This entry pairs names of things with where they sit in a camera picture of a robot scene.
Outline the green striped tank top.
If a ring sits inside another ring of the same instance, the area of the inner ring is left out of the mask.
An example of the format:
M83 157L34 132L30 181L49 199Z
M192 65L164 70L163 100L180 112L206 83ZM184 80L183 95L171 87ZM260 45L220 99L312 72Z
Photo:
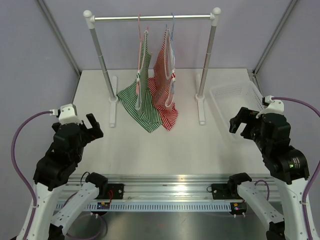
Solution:
M149 30L146 29L140 41L139 62L134 82L121 90L117 97L127 113L148 133L162 125L162 119L153 104L149 88L149 66L152 54L148 49Z

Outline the red striped tank top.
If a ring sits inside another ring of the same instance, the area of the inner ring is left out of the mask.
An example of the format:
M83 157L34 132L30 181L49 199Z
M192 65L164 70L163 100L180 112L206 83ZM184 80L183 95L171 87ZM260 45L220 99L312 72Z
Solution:
M175 71L172 31L166 28L162 46L153 67L153 77L148 79L148 86L152 95L152 103L160 114L162 126L167 131L175 126L179 116L174 101Z

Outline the pink wire hanger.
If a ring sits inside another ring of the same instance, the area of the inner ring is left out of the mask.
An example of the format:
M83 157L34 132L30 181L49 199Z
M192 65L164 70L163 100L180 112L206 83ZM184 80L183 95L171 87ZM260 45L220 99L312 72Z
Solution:
M142 34L141 34L141 25L140 25L140 14L138 15L138 33L139 33L139 54L138 54L138 70L137 70L137 75L136 75L136 90L135 93L138 96L139 95L139 90L140 90L140 73L141 73L141 52L142 52Z

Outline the blue wire hanger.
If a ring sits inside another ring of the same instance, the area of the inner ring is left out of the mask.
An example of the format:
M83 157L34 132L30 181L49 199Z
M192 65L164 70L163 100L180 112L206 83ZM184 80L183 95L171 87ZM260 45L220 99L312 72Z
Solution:
M164 70L167 81L170 81L170 91L175 93L175 51L174 51L174 28L175 16L172 15L172 27L166 25L164 38Z

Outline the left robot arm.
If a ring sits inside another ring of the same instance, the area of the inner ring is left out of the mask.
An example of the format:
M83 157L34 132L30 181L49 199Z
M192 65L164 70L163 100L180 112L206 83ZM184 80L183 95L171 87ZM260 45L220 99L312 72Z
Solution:
M108 194L108 179L93 172L87 176L75 196L55 213L61 191L82 160L84 147L104 136L94 115L89 113L86 118L91 128L87 128L78 119L70 123L59 121L52 125L55 132L53 142L44 157L37 162L34 185L29 184L18 168L15 145L22 128L16 131L11 143L11 161L32 197L23 227L15 236L16 240L63 240L84 208L95 198L103 199Z

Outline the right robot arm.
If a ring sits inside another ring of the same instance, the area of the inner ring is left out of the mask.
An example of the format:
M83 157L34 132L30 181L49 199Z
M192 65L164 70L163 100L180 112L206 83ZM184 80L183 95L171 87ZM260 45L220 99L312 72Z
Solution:
M278 113L259 114L242 107L229 122L229 131L233 134L245 124L240 135L252 140L260 150L263 163L277 186L283 213L275 210L258 192L247 173L229 177L228 195L241 197L251 207L266 229L267 239L318 240L320 236L308 212L307 191L311 180L307 159L290 145L291 126L286 117Z

